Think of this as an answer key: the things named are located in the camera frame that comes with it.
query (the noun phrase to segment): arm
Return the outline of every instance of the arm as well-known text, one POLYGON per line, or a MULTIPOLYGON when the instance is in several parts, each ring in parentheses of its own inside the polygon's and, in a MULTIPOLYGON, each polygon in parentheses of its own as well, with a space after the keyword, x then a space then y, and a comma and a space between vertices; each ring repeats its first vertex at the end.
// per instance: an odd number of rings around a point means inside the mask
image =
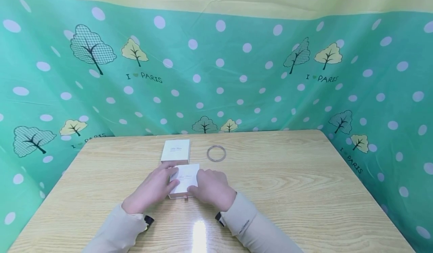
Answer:
POLYGON ((178 171, 176 163, 166 162, 147 178, 122 203, 114 208, 82 253, 126 253, 135 245, 137 236, 147 229, 143 213, 151 205, 165 199, 179 184, 171 175, 178 171))

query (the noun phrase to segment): right hand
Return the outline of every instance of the right hand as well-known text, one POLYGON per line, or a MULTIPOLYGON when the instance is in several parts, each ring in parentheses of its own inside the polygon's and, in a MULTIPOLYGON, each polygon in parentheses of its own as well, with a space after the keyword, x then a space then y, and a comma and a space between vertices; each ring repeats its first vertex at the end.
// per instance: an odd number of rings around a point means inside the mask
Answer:
POLYGON ((215 170, 199 170, 197 172, 197 186, 188 187, 188 192, 201 202, 226 212, 233 205, 236 191, 230 187, 224 173, 215 170))

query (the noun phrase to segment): checkered tree print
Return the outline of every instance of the checkered tree print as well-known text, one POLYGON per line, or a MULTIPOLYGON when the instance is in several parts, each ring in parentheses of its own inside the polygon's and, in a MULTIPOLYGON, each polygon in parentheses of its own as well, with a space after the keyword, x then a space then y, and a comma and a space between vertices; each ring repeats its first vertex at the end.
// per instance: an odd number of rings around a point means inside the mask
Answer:
POLYGON ((113 48, 105 44, 97 33, 85 25, 77 25, 74 37, 71 39, 71 49, 74 56, 89 64, 95 64, 103 75, 100 64, 107 64, 116 59, 113 48))

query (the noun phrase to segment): left hand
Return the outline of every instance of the left hand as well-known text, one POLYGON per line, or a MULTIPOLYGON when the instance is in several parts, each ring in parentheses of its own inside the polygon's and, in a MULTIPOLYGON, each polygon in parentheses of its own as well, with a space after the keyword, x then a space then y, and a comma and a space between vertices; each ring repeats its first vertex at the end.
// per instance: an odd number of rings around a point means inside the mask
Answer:
POLYGON ((152 171, 134 193, 123 201, 123 210, 128 214, 142 214, 149 206, 165 199, 179 184, 179 180, 167 184, 170 176, 179 170, 174 166, 175 162, 165 162, 152 171))

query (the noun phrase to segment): hand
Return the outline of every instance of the hand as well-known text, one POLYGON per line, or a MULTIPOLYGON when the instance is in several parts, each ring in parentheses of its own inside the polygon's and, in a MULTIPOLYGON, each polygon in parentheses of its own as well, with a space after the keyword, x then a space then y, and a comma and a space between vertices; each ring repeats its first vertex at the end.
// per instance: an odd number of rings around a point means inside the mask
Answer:
POLYGON ((128 214, 142 214, 149 206, 165 199, 179 184, 179 180, 167 184, 170 176, 179 170, 174 166, 175 162, 165 162, 152 171, 134 193, 123 201, 123 210, 128 214))
POLYGON ((214 170, 199 170, 197 172, 197 186, 188 187, 188 192, 201 202, 226 212, 233 205, 236 191, 229 186, 224 173, 214 170))

